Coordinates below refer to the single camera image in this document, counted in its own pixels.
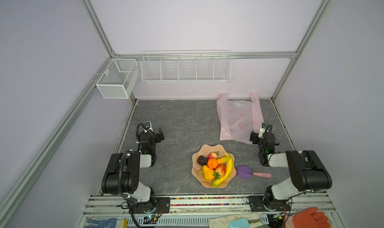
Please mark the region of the pink plastic bag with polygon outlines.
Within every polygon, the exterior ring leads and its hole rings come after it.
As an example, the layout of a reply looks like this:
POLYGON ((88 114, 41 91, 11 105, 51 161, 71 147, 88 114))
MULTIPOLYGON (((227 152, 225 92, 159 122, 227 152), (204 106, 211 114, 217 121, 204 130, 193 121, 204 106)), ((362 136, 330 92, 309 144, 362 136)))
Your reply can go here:
POLYGON ((258 93, 252 92, 250 98, 250 101, 229 100, 226 93, 219 95, 217 111, 221 124, 221 141, 252 144, 251 132, 259 133, 264 118, 258 93))

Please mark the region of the orange tangerine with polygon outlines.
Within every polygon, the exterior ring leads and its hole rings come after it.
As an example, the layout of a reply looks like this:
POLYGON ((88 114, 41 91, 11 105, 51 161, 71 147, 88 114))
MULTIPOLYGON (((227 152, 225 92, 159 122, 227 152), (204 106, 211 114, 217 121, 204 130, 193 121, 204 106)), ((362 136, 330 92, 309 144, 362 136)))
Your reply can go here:
POLYGON ((216 169, 217 166, 219 165, 218 163, 218 160, 215 159, 215 158, 211 158, 207 161, 207 166, 210 168, 210 169, 216 169))

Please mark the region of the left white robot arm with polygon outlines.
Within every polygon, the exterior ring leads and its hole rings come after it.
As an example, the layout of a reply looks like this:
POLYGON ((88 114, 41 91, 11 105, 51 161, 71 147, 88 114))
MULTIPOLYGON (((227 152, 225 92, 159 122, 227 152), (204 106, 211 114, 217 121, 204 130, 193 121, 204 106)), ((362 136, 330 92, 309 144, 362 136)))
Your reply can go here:
POLYGON ((164 140, 164 134, 162 129, 156 133, 148 121, 137 125, 136 138, 136 151, 129 150, 111 155, 101 189, 104 194, 119 195, 129 205, 153 209, 156 206, 155 192, 140 182, 140 169, 155 165, 156 145, 164 140))

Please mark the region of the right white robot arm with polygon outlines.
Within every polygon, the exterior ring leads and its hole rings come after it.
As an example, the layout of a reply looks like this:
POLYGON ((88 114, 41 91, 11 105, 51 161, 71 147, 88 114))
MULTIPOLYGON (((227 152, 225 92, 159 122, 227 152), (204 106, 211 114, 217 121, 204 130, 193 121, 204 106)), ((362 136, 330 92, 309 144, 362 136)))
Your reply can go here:
POLYGON ((332 187, 331 175, 315 151, 276 153, 276 138, 271 129, 263 133, 252 131, 250 141, 259 148, 258 157, 262 166, 289 169, 289 178, 267 187, 263 197, 266 208, 273 210, 295 196, 332 187))

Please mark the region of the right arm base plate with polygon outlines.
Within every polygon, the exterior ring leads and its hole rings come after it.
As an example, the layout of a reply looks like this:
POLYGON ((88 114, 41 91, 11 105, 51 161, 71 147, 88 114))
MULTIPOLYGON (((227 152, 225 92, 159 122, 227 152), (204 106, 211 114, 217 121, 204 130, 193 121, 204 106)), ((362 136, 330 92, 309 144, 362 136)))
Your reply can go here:
POLYGON ((289 212, 291 210, 288 200, 276 200, 266 196, 248 196, 247 203, 252 212, 289 212))

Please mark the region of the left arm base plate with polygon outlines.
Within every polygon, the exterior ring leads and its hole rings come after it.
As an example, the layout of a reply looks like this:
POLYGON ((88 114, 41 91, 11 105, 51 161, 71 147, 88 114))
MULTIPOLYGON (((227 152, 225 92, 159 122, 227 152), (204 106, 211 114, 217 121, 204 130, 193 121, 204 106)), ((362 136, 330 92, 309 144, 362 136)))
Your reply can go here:
POLYGON ((134 214, 168 214, 170 212, 170 197, 152 197, 147 202, 131 204, 134 214))

